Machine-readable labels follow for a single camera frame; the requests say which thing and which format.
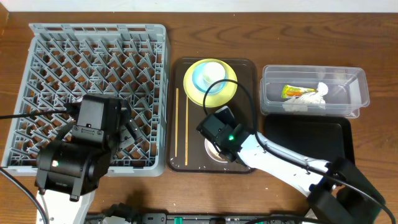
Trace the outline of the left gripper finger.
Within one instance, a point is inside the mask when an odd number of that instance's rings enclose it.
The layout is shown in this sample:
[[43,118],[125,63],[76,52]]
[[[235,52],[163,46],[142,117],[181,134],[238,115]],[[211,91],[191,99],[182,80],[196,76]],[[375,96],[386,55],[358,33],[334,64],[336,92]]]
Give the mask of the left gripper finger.
[[126,122],[126,129],[133,138],[133,140],[138,140],[143,137],[141,129],[132,118],[128,119],[128,121]]
[[129,132],[123,132],[120,134],[120,150],[125,149],[134,143],[134,138]]

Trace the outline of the white bowl with rice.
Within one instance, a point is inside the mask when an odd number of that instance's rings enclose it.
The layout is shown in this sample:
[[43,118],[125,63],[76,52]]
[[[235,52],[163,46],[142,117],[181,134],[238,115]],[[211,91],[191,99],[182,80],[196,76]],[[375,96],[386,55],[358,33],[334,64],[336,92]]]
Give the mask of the white bowl with rice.
[[209,140],[205,139],[205,150],[206,153],[216,162],[227,163],[227,160],[223,159],[220,156],[220,153],[217,151],[218,148],[214,147]]

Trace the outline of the green orange snack wrapper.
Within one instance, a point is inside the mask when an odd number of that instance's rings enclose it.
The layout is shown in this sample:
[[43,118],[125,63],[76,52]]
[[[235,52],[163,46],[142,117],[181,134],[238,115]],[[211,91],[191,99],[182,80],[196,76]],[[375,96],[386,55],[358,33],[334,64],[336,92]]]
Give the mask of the green orange snack wrapper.
[[304,93],[311,93],[316,92],[313,88],[304,88],[304,87],[296,87],[291,85],[285,85],[282,89],[281,98],[293,98],[293,97],[300,97]]

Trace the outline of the white napkin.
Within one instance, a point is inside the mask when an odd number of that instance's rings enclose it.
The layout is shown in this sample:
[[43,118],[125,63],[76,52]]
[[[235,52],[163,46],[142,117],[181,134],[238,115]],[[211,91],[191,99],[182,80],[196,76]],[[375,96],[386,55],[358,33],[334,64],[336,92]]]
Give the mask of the white napkin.
[[282,104],[283,109],[286,112],[305,112],[308,111],[309,105],[315,105],[325,110],[324,96],[328,93],[328,87],[323,82],[319,82],[315,90],[316,92],[304,93],[300,97],[287,98]]

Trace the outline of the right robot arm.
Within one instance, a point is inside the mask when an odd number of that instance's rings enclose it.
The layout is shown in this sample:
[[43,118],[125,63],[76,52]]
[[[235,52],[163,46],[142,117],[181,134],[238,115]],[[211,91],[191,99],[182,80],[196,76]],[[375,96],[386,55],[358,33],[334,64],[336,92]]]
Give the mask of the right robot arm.
[[349,160],[314,159],[278,145],[256,129],[235,124],[224,106],[208,114],[197,131],[220,156],[267,172],[307,198],[310,211],[302,223],[373,223],[386,201]]

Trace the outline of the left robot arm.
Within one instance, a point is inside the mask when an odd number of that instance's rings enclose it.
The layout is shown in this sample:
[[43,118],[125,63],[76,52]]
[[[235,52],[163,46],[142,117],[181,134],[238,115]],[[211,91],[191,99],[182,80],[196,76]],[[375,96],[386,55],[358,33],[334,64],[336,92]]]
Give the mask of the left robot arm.
[[84,223],[100,178],[121,150],[121,128],[134,135],[131,107],[112,95],[85,94],[65,103],[74,120],[37,157],[37,198],[51,223]]

